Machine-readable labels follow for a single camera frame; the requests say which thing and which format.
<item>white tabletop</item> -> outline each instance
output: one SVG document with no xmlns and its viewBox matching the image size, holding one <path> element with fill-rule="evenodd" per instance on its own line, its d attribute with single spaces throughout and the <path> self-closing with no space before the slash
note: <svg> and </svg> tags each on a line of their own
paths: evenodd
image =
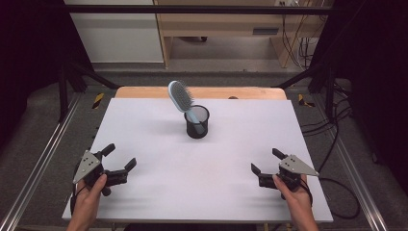
<svg viewBox="0 0 408 231">
<path fill-rule="evenodd" d="M 108 170 L 138 164 L 128 183 L 102 196 L 98 219 L 115 222 L 290 221 L 277 190 L 260 188 L 253 163 L 277 173 L 272 148 L 313 166 L 289 100 L 195 99 L 210 111 L 208 135 L 186 133 L 186 122 L 170 99 L 114 98 L 91 152 L 114 143 L 103 159 Z M 318 178 L 308 177 L 317 222 L 333 221 Z M 70 219 L 69 206 L 63 214 Z"/>
</svg>

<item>black cup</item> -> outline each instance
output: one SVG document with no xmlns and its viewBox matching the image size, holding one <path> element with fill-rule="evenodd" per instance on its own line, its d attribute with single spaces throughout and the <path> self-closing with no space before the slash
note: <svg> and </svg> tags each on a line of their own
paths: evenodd
<svg viewBox="0 0 408 231">
<path fill-rule="evenodd" d="M 192 112 L 197 117 L 200 123 L 193 123 L 191 119 L 184 114 L 184 119 L 186 120 L 187 124 L 187 134 L 194 139 L 201 139 L 205 137 L 208 133 L 208 118 L 210 117 L 210 112 L 201 105 L 193 105 L 191 106 Z M 197 132 L 196 126 L 202 126 L 204 128 L 204 132 L 199 134 Z"/>
</svg>

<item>human hand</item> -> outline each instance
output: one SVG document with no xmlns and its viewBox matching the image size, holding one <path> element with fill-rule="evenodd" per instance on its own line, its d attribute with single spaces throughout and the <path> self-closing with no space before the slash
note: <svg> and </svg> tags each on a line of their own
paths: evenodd
<svg viewBox="0 0 408 231">
<path fill-rule="evenodd" d="M 291 192 L 285 182 L 278 176 L 273 175 L 272 177 L 276 188 L 285 196 L 293 225 L 300 231 L 319 230 L 313 217 L 309 194 L 302 187 L 298 187 L 295 192 Z M 306 175 L 301 175 L 301 178 L 305 183 L 307 182 Z"/>
<path fill-rule="evenodd" d="M 67 231 L 89 230 L 96 220 L 99 198 L 106 181 L 107 175 L 102 174 L 90 190 L 84 180 L 78 182 L 75 210 L 66 229 Z"/>
</svg>

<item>hairbrush handle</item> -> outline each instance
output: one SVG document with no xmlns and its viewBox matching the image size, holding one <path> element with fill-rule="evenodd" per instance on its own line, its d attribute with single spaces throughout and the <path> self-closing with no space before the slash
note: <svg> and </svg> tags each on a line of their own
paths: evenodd
<svg viewBox="0 0 408 231">
<path fill-rule="evenodd" d="M 198 134 L 203 134 L 205 132 L 205 129 L 203 125 L 200 123 L 198 118 L 195 116 L 195 114 L 192 112 L 191 109 L 186 111 L 187 117 L 191 120 L 191 122 L 194 124 L 195 131 L 197 131 Z"/>
</svg>

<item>white wall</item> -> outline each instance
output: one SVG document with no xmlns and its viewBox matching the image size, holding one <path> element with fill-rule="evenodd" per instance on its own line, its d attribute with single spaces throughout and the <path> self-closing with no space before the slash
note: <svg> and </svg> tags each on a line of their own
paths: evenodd
<svg viewBox="0 0 408 231">
<path fill-rule="evenodd" d="M 152 5 L 151 0 L 64 0 L 68 4 Z M 129 13 L 72 13 L 93 63 L 162 63 L 156 16 Z"/>
</svg>

